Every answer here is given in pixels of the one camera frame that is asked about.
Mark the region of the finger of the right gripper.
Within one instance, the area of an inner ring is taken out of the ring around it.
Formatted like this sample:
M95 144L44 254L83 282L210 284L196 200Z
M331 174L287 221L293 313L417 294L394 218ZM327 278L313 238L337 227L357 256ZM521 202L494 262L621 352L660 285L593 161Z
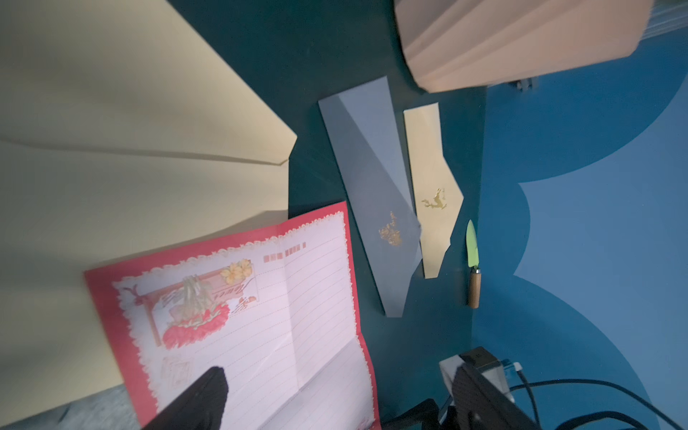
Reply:
M440 430L439 407L433 399L426 399L395 419L382 424L383 430L403 430L421 425L422 430Z

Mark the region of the red letter paper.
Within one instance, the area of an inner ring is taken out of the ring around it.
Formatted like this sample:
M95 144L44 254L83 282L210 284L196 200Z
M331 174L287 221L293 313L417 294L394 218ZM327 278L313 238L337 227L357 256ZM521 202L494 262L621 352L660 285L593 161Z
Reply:
M338 202L87 271L139 422L219 367L224 429L379 428L350 240Z

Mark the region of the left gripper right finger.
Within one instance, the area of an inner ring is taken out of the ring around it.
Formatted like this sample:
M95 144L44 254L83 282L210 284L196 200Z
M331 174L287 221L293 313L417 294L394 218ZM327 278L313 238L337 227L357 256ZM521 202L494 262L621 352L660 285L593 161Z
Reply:
M468 365L453 381L457 425L462 430L536 430L539 426Z

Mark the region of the small yellow envelope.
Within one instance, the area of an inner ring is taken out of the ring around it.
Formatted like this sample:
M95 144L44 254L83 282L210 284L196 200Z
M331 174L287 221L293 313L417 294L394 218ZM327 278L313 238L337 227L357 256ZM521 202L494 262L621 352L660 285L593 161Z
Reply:
M439 276L464 196L444 158L437 103L403 112L424 276Z

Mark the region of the grey envelope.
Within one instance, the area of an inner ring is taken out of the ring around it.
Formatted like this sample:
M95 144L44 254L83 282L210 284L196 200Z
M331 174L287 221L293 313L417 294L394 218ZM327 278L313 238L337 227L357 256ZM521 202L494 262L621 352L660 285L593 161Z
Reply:
M318 103L374 282L390 318L404 313L421 261L401 140L386 77Z

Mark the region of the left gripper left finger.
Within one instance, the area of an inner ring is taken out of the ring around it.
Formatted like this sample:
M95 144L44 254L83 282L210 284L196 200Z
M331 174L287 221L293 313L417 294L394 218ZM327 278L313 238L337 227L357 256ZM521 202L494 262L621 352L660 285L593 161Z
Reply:
M228 394L224 369L211 367L143 430L219 430Z

